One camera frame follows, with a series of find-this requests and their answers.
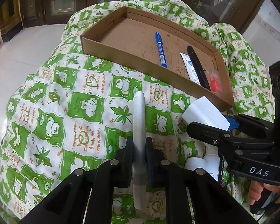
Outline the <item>blue marker pen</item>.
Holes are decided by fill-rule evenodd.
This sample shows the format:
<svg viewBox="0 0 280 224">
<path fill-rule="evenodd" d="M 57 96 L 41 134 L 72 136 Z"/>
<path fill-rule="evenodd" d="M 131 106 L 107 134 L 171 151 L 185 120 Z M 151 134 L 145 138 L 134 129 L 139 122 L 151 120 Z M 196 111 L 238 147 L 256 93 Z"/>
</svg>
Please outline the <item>blue marker pen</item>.
<svg viewBox="0 0 280 224">
<path fill-rule="evenodd" d="M 165 55 L 164 55 L 163 41 L 162 41 L 162 37 L 161 37 L 159 32 L 155 32 L 155 40 L 156 40 L 156 45 L 157 45 L 157 48 L 158 48 L 160 64 L 161 64 L 162 67 L 166 68 L 167 63 L 166 63 L 166 58 L 165 58 Z"/>
</svg>

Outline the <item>green white patterned cloth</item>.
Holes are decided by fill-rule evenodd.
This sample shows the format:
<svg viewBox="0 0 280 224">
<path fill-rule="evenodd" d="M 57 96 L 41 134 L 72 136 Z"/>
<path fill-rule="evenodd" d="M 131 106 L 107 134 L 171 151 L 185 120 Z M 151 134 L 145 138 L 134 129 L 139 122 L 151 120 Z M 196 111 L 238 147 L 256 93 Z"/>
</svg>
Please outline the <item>green white patterned cloth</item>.
<svg viewBox="0 0 280 224">
<path fill-rule="evenodd" d="M 0 215 L 18 223 L 77 168 L 98 168 L 132 135 L 133 97 L 143 91 L 146 132 L 154 147 L 183 167 L 205 154 L 182 120 L 195 98 L 141 72 L 85 55 L 81 34 L 121 7 L 136 8 L 185 27 L 217 48 L 229 74 L 234 108 L 273 121 L 275 102 L 267 69 L 233 26 L 209 25 L 180 0 L 121 0 L 76 12 L 62 40 L 8 101 L 0 146 Z"/>
</svg>

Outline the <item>white slim pen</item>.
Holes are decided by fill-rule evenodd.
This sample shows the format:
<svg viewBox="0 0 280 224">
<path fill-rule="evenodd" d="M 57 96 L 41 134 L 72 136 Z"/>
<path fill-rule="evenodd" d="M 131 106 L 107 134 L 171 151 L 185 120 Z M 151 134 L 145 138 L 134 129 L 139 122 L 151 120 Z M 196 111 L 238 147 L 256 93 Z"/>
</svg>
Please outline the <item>white slim pen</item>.
<svg viewBox="0 0 280 224">
<path fill-rule="evenodd" d="M 146 120 L 142 91 L 133 98 L 133 204 L 138 210 L 146 204 Z"/>
</svg>

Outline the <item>small white bottle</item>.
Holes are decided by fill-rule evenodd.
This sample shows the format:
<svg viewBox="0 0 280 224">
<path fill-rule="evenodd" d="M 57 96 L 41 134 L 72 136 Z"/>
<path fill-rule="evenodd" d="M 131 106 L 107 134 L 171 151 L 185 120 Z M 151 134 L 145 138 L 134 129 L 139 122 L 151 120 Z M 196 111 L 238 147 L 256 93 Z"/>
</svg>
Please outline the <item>small white bottle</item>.
<svg viewBox="0 0 280 224">
<path fill-rule="evenodd" d="M 220 157 L 217 154 L 207 154 L 204 156 L 203 159 L 206 163 L 205 170 L 210 176 L 212 176 L 216 181 L 218 181 Z"/>
</svg>

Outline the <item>brown cardboard tray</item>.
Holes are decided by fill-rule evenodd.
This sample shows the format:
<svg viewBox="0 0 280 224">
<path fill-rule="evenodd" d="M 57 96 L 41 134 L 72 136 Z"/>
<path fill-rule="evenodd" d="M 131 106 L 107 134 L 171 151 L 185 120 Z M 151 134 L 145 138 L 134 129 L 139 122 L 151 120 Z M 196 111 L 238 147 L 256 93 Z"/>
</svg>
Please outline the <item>brown cardboard tray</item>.
<svg viewBox="0 0 280 224">
<path fill-rule="evenodd" d="M 218 49 L 194 32 L 158 15 L 124 6 L 100 19 L 81 35 L 83 52 L 115 62 L 200 98 L 220 111 L 234 106 L 231 83 Z M 212 91 L 190 80 L 181 57 L 191 46 Z"/>
</svg>

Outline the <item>black thick marker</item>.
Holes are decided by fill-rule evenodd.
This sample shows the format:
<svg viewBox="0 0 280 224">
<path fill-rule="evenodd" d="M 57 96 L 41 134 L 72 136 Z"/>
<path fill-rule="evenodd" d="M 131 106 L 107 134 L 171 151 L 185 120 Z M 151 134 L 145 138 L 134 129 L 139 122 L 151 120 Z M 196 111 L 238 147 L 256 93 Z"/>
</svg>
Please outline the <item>black thick marker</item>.
<svg viewBox="0 0 280 224">
<path fill-rule="evenodd" d="M 200 60 L 197 56 L 197 54 L 195 53 L 194 49 L 192 46 L 187 46 L 187 53 L 190 57 L 190 60 L 193 64 L 193 67 L 195 69 L 195 72 L 197 74 L 197 77 L 199 79 L 200 85 L 202 87 L 204 87 L 205 89 L 210 91 L 210 85 L 209 82 L 207 80 L 207 77 L 205 75 L 204 69 L 200 63 Z"/>
</svg>

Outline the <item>clear bag red item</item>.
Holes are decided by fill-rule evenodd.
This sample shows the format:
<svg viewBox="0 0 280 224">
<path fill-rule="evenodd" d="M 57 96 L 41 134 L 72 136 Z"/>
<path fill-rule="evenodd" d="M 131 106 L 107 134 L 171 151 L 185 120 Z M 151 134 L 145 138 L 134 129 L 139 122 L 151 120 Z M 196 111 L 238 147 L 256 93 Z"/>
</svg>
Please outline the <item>clear bag red item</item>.
<svg viewBox="0 0 280 224">
<path fill-rule="evenodd" d="M 220 80 L 220 74 L 216 70 L 209 72 L 209 86 L 213 93 L 222 93 L 222 83 Z"/>
</svg>

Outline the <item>white ointment tube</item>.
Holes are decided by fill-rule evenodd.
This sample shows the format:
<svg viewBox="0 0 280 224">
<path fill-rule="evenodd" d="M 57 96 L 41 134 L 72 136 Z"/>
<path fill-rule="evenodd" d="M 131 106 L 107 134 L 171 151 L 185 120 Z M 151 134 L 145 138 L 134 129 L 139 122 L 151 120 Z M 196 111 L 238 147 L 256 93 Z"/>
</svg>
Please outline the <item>white ointment tube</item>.
<svg viewBox="0 0 280 224">
<path fill-rule="evenodd" d="M 180 53 L 180 55 L 181 55 L 181 58 L 182 58 L 182 60 L 183 60 L 183 62 L 185 64 L 185 67 L 186 67 L 189 79 L 192 82 L 200 85 L 200 81 L 199 81 L 198 75 L 197 75 L 197 73 L 195 71 L 195 68 L 193 66 L 193 63 L 192 63 L 189 55 L 186 55 L 184 53 Z"/>
</svg>

